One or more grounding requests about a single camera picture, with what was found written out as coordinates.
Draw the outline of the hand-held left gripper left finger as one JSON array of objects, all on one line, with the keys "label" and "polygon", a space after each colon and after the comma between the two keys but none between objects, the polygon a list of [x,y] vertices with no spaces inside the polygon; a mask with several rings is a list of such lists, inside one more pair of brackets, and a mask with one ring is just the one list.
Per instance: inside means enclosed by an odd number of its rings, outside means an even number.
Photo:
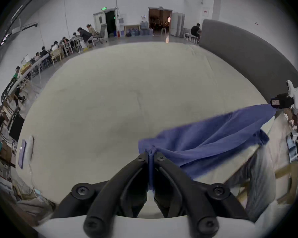
[{"label": "hand-held left gripper left finger", "polygon": [[83,230],[87,236],[108,237],[114,216],[138,216],[147,201],[147,190],[148,153],[144,152],[108,181],[75,185],[51,218],[86,215]]}]

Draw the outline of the person's right hand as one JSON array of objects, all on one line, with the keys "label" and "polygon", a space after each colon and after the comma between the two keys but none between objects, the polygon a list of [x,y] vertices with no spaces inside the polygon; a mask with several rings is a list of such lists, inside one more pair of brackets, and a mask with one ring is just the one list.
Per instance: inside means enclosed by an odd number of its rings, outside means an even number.
[{"label": "person's right hand", "polygon": [[294,126],[298,126],[298,111],[294,111],[293,109],[285,109],[285,115],[287,116],[288,124],[293,128]]}]

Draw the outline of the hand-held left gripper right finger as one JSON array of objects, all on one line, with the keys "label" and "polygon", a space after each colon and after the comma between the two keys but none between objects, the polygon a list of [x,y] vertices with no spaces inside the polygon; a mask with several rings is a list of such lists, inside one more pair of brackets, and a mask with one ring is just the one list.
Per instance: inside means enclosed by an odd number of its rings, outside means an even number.
[{"label": "hand-held left gripper right finger", "polygon": [[160,152],[153,156],[153,190],[163,217],[187,215],[190,235],[194,238],[214,237],[220,228],[217,217],[249,220],[227,186],[192,180]]}]

